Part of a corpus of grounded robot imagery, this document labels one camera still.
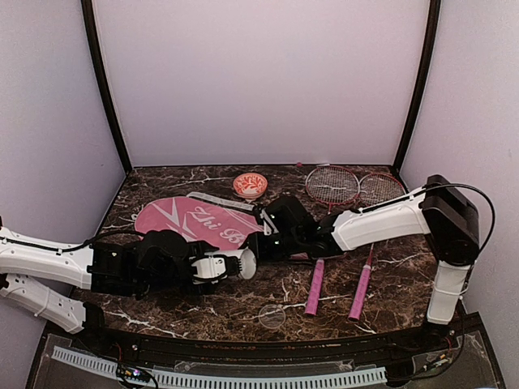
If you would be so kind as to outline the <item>white shuttlecock tube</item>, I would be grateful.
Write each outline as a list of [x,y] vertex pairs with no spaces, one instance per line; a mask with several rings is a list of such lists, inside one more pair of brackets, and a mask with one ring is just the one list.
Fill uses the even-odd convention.
[[228,276],[236,276],[242,280],[250,280],[257,269],[255,253],[249,249],[225,250],[221,252],[225,260],[225,270]]

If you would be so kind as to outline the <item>clear plastic tube lid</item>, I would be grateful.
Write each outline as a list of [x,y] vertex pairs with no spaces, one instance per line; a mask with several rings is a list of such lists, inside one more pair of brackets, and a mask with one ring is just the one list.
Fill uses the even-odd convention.
[[266,305],[259,311],[258,320],[267,329],[277,329],[286,321],[285,311],[279,305]]

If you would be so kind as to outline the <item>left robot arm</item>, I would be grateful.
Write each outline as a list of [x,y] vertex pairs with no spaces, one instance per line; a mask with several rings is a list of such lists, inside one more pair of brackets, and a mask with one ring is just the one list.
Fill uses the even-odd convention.
[[1,295],[64,331],[82,333],[97,353],[114,347],[103,327],[104,312],[41,283],[55,280],[94,293],[144,298],[150,290],[177,282],[200,288],[227,274],[225,258],[207,242],[188,242],[172,230],[133,232],[125,245],[106,242],[103,233],[82,244],[45,241],[1,228]]

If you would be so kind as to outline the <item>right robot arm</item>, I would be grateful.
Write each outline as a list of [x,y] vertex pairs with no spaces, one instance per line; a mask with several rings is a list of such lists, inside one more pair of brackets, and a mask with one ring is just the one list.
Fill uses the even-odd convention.
[[445,337],[486,241],[479,239],[477,207],[463,194],[471,187],[451,183],[439,174],[424,186],[395,199],[346,210],[316,220],[294,196],[281,196],[257,210],[263,231],[247,236],[242,248],[258,261],[277,261],[295,254],[331,258],[360,246],[411,235],[423,235],[437,262],[426,320],[414,334],[414,345],[430,352]]

